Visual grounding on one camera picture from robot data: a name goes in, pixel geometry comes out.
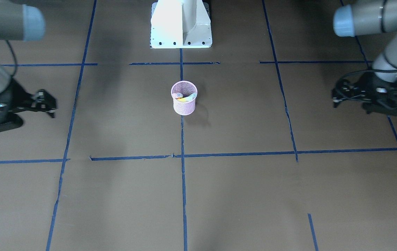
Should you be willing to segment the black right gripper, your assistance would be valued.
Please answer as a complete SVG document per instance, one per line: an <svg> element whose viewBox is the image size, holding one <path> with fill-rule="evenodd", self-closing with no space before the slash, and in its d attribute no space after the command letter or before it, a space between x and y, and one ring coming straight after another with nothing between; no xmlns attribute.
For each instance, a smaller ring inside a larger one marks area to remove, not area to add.
<svg viewBox="0 0 397 251"><path fill-rule="evenodd" d="M58 106L56 98L46 90L40 89L33 95L26 92L15 78L12 78L7 88L0 93L0 103L7 104L11 112L18 107L28 107L32 104L33 112L44 112L52 119L55 119Z"/></svg>

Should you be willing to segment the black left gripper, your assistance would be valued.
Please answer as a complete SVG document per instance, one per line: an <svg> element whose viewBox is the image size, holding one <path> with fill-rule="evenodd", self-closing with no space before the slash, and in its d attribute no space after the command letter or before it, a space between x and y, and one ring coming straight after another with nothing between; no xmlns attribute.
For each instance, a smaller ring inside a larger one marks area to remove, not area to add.
<svg viewBox="0 0 397 251"><path fill-rule="evenodd" d="M368 115L381 113L397 116L397 79L395 82L388 82L375 73L364 73L352 85L349 80L341 78L337 81L337 92L333 92L331 98L334 108L345 101L360 100L361 107Z"/></svg>

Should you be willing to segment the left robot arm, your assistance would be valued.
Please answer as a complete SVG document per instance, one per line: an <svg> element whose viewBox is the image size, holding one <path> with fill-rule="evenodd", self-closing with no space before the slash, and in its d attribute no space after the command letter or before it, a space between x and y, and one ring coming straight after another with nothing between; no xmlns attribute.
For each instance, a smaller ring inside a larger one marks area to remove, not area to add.
<svg viewBox="0 0 397 251"><path fill-rule="evenodd" d="M334 14L333 27L340 37L396 33L368 69L337 80L331 98L334 108L356 101L367 114L397 116L397 0L358 0L342 6Z"/></svg>

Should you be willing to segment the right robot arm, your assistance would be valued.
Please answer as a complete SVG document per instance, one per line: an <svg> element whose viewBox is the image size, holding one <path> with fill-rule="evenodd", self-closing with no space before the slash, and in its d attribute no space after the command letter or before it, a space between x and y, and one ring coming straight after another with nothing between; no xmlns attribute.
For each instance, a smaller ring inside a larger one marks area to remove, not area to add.
<svg viewBox="0 0 397 251"><path fill-rule="evenodd" d="M45 90L30 93L17 83L18 56L13 43L40 41L46 34L43 11L26 3L0 0L0 118L22 111L54 117L57 102Z"/></svg>

